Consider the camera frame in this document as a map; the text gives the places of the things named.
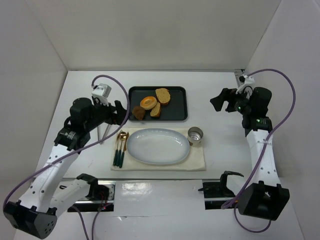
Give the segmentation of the metal tongs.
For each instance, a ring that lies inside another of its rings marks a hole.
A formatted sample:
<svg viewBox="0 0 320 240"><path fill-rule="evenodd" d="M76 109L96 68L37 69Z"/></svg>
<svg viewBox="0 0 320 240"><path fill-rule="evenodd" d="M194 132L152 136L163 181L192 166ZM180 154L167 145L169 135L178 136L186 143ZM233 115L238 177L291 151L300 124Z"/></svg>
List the metal tongs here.
<svg viewBox="0 0 320 240"><path fill-rule="evenodd" d="M102 127L101 126L97 127L97 140L99 141L100 145L102 145L104 143L104 141L102 141L102 139L104 139L108 135L110 128L111 128L110 124L105 125L103 135L101 135Z"/></svg>

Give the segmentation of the baguette bread slice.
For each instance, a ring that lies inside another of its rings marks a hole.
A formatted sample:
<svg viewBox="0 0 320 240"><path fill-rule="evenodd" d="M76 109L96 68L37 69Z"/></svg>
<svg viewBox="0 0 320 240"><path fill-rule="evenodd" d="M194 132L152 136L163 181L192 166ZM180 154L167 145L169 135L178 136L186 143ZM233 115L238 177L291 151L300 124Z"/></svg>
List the baguette bread slice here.
<svg viewBox="0 0 320 240"><path fill-rule="evenodd" d="M160 114L161 114L161 104L157 102L155 107L153 107L152 110L150 111L150 116L152 118L158 118Z"/></svg>

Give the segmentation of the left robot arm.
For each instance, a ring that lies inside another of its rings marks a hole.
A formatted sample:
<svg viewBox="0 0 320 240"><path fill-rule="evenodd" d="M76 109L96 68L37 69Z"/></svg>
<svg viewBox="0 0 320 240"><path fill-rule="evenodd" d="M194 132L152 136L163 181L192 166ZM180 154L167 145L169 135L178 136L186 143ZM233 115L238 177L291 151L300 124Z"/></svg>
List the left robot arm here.
<svg viewBox="0 0 320 240"><path fill-rule="evenodd" d="M82 173L61 193L56 194L66 171L90 148L90 132L103 123L118 125L126 123L130 107L103 104L86 97L77 98L70 107L70 116L64 121L44 167L33 175L29 189L16 202L6 199L4 216L11 225L41 240L47 238L56 226L58 217L82 198L100 201L106 199L109 190L98 183L94 176Z"/></svg>

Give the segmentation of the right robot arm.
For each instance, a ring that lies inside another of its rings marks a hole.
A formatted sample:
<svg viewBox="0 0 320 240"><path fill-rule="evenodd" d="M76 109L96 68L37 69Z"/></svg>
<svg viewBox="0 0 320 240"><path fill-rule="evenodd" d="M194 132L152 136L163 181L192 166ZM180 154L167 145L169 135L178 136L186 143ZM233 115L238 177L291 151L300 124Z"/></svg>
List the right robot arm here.
<svg viewBox="0 0 320 240"><path fill-rule="evenodd" d="M200 191L205 198L234 197L232 202L241 215L276 221L290 199L290 192L281 186L273 154L273 126L267 117L272 92L264 87L255 87L250 96L235 88L223 88L210 100L214 109L239 112L242 127L249 144L252 173L248 179L239 172L225 171L218 183L205 182Z"/></svg>

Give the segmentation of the dark brown bread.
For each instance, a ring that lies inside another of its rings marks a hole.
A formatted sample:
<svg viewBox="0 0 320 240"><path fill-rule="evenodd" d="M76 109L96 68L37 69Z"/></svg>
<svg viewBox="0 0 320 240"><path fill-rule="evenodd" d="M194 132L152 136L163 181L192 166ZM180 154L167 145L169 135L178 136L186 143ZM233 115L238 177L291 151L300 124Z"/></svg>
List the dark brown bread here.
<svg viewBox="0 0 320 240"><path fill-rule="evenodd" d="M135 106L132 110L132 115L139 121L142 121L146 114L146 110L141 106Z"/></svg>

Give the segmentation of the round bread slice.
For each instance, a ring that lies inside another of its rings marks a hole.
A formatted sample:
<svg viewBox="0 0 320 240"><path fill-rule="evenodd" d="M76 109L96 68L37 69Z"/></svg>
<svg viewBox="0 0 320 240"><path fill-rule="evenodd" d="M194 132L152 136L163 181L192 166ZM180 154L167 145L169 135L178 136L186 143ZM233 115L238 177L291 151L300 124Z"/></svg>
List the round bread slice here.
<svg viewBox="0 0 320 240"><path fill-rule="evenodd" d="M168 105L171 100L171 95L168 89L158 88L155 90L156 98L161 105Z"/></svg>

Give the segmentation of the glazed bagel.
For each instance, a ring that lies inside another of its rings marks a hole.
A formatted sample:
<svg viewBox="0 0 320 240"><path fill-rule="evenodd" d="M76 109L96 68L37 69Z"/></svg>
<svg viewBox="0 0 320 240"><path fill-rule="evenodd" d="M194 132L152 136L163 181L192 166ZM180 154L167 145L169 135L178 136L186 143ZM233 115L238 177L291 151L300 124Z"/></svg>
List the glazed bagel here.
<svg viewBox="0 0 320 240"><path fill-rule="evenodd" d="M157 105L158 101L153 96L147 96L140 101L140 107L145 110L151 110Z"/></svg>

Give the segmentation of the metal cup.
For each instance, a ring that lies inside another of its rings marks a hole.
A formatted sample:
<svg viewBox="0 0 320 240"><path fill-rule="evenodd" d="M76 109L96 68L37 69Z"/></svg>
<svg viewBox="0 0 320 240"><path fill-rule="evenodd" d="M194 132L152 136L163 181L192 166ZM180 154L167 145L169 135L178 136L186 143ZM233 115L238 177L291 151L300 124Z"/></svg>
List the metal cup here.
<svg viewBox="0 0 320 240"><path fill-rule="evenodd" d="M203 131L196 126L193 126L187 131L187 139L189 141L190 146L198 146L203 139L204 133Z"/></svg>

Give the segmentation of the black baking tray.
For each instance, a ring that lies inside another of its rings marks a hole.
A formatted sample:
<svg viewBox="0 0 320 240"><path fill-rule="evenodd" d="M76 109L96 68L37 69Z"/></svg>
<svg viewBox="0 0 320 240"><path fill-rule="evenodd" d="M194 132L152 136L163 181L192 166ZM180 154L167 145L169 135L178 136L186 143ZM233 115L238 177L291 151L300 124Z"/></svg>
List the black baking tray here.
<svg viewBox="0 0 320 240"><path fill-rule="evenodd" d="M128 96L131 121L181 122L188 117L186 90L181 86L133 86Z"/></svg>

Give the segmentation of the light blue oval plate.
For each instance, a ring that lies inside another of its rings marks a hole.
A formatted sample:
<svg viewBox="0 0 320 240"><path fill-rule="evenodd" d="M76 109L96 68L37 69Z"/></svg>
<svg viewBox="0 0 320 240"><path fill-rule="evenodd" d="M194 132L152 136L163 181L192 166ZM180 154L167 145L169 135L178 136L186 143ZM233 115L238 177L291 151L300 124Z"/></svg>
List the light blue oval plate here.
<svg viewBox="0 0 320 240"><path fill-rule="evenodd" d="M126 149L135 160L151 165L173 165L190 152L188 139L166 128L144 128L129 135Z"/></svg>

